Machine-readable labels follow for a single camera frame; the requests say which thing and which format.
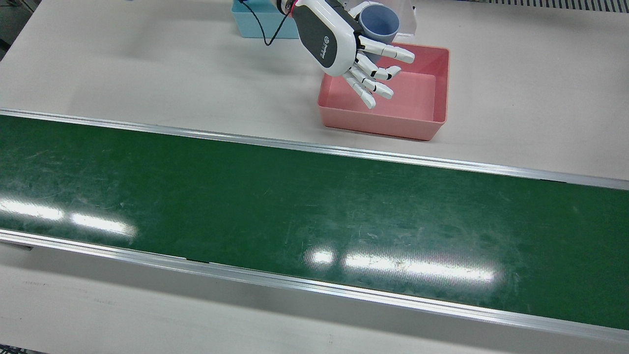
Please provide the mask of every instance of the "robot finger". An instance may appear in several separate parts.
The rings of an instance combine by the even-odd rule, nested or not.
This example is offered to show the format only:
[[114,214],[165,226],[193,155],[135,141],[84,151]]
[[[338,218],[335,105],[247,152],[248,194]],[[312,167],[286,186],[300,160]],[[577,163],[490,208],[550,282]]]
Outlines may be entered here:
[[343,77],[347,83],[353,88],[354,91],[360,96],[360,99],[365,103],[367,108],[372,109],[376,106],[376,99],[371,95],[369,91],[358,81],[356,78],[347,71],[343,74]]
[[362,12],[362,10],[364,10],[366,7],[368,7],[369,5],[375,5],[375,4],[378,4],[378,3],[375,1],[363,1],[362,3],[348,10],[347,13],[349,13],[351,17],[356,18]]
[[404,48],[393,47],[392,45],[384,44],[382,42],[369,39],[365,36],[359,36],[358,38],[360,40],[359,49],[361,49],[363,52],[382,55],[389,58],[395,58],[408,64],[415,61],[415,54],[409,52]]
[[391,80],[402,71],[402,68],[399,66],[391,66],[387,69],[378,67],[363,53],[356,53],[356,66],[368,76],[380,80]]
[[365,73],[357,67],[352,66],[349,71],[356,78],[356,80],[360,82],[363,86],[365,86],[365,88],[367,88],[369,91],[377,93],[387,100],[390,100],[393,97],[393,90],[389,86],[373,80],[372,78],[365,75]]

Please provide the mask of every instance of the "blue cup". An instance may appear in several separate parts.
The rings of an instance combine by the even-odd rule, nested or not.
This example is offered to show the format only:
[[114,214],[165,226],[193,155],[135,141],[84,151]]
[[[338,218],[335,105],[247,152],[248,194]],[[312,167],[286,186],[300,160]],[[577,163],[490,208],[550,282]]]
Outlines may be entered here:
[[[365,37],[385,44],[393,42],[393,38],[398,34],[400,27],[398,14],[382,4],[373,4],[364,8],[360,12],[358,22],[363,28]],[[381,58],[380,55],[365,54],[374,63]]]

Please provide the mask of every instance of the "white table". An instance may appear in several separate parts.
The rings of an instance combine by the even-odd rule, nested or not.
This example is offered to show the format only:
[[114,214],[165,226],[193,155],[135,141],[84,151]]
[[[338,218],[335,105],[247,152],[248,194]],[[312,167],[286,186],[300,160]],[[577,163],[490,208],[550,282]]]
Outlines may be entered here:
[[[452,51],[449,121],[431,142],[323,127],[305,50],[240,38],[227,0],[46,0],[0,62],[0,106],[629,180],[629,17],[417,6],[415,42]],[[43,248],[0,245],[0,280],[1,339],[52,354],[627,350],[391,307],[347,308],[380,324],[336,323],[325,299],[313,319],[270,311],[268,289]]]
[[242,39],[228,0],[42,3],[0,62],[0,106],[629,180],[629,16],[417,1],[451,50],[430,142],[326,128],[297,40]]

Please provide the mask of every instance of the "black cable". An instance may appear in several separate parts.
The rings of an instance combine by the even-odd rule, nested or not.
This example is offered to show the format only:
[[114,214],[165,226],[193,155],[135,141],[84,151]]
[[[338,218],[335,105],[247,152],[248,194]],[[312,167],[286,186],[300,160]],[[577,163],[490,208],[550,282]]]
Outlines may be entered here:
[[29,5],[26,1],[24,1],[24,0],[20,0],[20,2],[21,2],[24,6],[26,6],[26,8],[27,8],[29,11],[31,11],[31,13],[34,13],[34,12],[35,12],[35,10],[33,10],[33,9],[31,8],[31,6],[30,6],[30,5]]
[[277,34],[279,33],[279,30],[281,30],[282,26],[284,25],[284,21],[286,21],[286,18],[288,18],[288,15],[290,15],[291,12],[289,11],[287,14],[284,15],[284,18],[282,19],[282,22],[279,23],[279,26],[277,27],[277,30],[276,30],[275,34],[273,34],[273,37],[271,37],[271,41],[269,43],[267,43],[267,35],[264,33],[264,28],[262,28],[262,24],[260,23],[260,19],[258,19],[258,16],[256,16],[255,12],[249,7],[249,5],[247,5],[245,3],[245,1],[246,0],[238,0],[239,3],[245,5],[245,7],[251,12],[253,17],[255,17],[255,20],[258,21],[258,25],[260,26],[260,31],[262,31],[262,38],[264,39],[264,44],[266,44],[267,47],[268,47],[269,45],[273,44],[273,41],[277,37]]

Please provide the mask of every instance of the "robotic hand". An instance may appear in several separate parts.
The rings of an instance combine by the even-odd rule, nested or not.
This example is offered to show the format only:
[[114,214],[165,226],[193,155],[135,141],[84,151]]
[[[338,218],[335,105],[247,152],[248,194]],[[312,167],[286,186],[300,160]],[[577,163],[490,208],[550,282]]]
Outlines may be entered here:
[[378,67],[364,53],[373,53],[412,63],[415,55],[405,49],[371,40],[357,21],[368,5],[365,1],[346,11],[337,0],[276,0],[285,15],[292,12],[301,43],[330,76],[343,76],[370,109],[376,106],[373,93],[391,99],[393,90],[375,79],[390,80],[399,66]]

